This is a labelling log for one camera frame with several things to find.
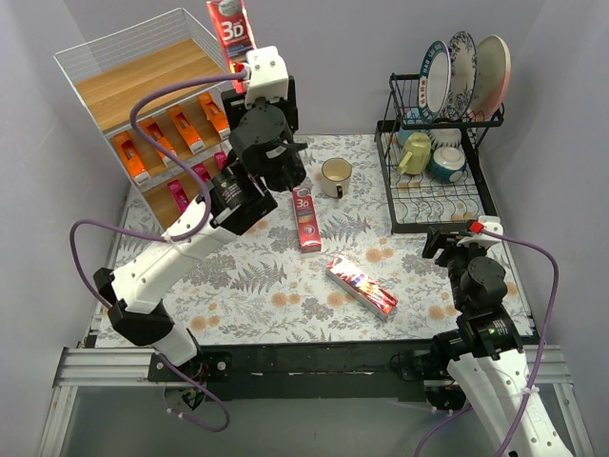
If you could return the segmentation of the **orange toothpaste box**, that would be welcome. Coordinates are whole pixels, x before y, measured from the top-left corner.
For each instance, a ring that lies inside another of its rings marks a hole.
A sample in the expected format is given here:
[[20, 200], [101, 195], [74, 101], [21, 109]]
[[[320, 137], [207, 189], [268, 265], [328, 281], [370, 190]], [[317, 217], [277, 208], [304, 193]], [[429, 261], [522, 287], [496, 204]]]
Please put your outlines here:
[[144, 184], [150, 179], [138, 149], [127, 131], [114, 135], [112, 143], [129, 176], [137, 186]]
[[204, 140], [201, 138], [196, 128], [188, 121], [180, 105], [169, 107], [167, 109], [167, 114], [192, 154], [196, 154], [206, 148]]
[[225, 113], [214, 101], [212, 95], [207, 91], [197, 96], [197, 100], [206, 115], [207, 121], [214, 127], [222, 140], [226, 140], [230, 134], [230, 127]]
[[157, 143], [162, 145], [172, 156], [176, 155], [175, 148], [171, 145], [158, 123], [152, 118], [146, 118], [138, 123], [139, 127]]

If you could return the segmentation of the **pink toothpaste box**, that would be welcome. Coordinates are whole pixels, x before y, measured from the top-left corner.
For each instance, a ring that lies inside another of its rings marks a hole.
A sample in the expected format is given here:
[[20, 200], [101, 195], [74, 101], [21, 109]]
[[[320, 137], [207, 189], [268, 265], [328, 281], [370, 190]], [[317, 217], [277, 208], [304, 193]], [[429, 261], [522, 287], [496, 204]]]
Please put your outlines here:
[[227, 155], [225, 152], [220, 151], [214, 154], [214, 160], [219, 170], [223, 170], [227, 163]]
[[209, 172], [203, 163], [196, 164], [191, 168], [204, 183], [207, 183], [211, 180]]
[[180, 180], [175, 179], [168, 182], [167, 187], [176, 207], [181, 213], [184, 213], [189, 206], [190, 200]]

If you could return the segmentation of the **orange toothpaste box top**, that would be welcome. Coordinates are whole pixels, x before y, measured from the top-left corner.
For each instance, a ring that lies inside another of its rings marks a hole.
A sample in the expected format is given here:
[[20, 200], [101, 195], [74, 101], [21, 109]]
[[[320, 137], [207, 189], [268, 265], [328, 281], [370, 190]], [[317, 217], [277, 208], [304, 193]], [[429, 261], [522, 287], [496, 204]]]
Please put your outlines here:
[[196, 128], [188, 121], [180, 105], [169, 107], [167, 109], [167, 114], [192, 154], [196, 154], [206, 148], [204, 140], [201, 138]]

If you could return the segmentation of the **red 3D toothpaste box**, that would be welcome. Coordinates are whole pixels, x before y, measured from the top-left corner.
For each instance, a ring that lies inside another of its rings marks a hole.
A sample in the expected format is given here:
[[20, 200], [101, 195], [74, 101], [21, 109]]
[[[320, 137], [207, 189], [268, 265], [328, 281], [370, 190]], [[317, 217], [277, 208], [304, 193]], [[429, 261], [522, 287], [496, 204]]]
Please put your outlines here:
[[231, 73], [244, 69], [246, 53], [256, 48], [242, 0], [207, 1], [207, 10]]
[[329, 262], [325, 273], [360, 305], [384, 322], [398, 305], [398, 299], [394, 295], [341, 255]]
[[323, 245], [311, 188], [295, 188], [292, 198], [301, 253], [320, 252]]

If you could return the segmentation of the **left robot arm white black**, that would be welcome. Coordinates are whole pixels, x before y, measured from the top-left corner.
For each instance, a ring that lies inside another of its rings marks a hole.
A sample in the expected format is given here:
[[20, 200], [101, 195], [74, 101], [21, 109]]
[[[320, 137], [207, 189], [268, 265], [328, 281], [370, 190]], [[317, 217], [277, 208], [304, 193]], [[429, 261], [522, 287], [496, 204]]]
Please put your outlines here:
[[272, 212], [275, 193], [294, 190], [306, 177], [300, 152], [307, 145], [293, 138], [294, 78], [277, 87], [250, 84], [244, 94], [229, 90], [222, 99], [231, 129], [226, 165], [137, 257], [93, 275], [113, 329], [137, 347], [154, 348], [184, 381], [201, 373], [203, 359], [195, 338], [169, 316], [164, 296], [210, 253]]

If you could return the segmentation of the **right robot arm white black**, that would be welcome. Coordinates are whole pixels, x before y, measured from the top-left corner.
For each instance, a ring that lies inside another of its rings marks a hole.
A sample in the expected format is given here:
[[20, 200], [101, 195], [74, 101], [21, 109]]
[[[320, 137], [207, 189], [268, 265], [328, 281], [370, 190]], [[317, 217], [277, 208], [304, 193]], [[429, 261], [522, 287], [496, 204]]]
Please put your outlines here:
[[482, 216], [458, 230], [431, 228], [422, 251], [447, 270], [457, 329], [432, 339], [430, 365], [452, 378], [498, 456], [568, 456], [535, 384], [544, 346], [527, 364], [521, 336], [503, 305], [505, 269], [488, 250], [505, 240], [501, 221]]

